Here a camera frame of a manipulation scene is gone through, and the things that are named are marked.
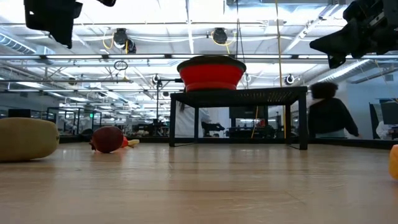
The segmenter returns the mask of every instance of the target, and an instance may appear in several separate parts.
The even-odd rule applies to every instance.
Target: computer monitor
[[[384,124],[398,124],[398,102],[390,101],[380,106]]]

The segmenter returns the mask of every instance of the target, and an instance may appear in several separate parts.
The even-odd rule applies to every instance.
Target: stuffed toy
[[[110,153],[121,147],[134,147],[139,140],[128,141],[122,131],[114,126],[97,129],[91,138],[91,149],[102,153]]]

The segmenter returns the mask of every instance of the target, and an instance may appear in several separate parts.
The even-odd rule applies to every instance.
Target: yellow cushion
[[[17,162],[51,155],[59,133],[50,121],[30,118],[0,119],[0,161]]]
[[[398,145],[393,146],[390,152],[389,173],[392,178],[398,180]]]

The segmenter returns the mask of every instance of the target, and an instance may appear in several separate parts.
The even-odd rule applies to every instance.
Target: dark hair
[[[312,98],[331,99],[335,97],[338,85],[332,82],[318,82],[310,86]]]

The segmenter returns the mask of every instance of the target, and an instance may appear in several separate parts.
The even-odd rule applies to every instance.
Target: orange object
[[[123,137],[122,147],[127,147],[128,145],[129,145],[129,141],[128,141],[127,138],[124,136],[124,137]]]
[[[393,146],[390,152],[389,173],[392,178],[398,180],[398,145]]]

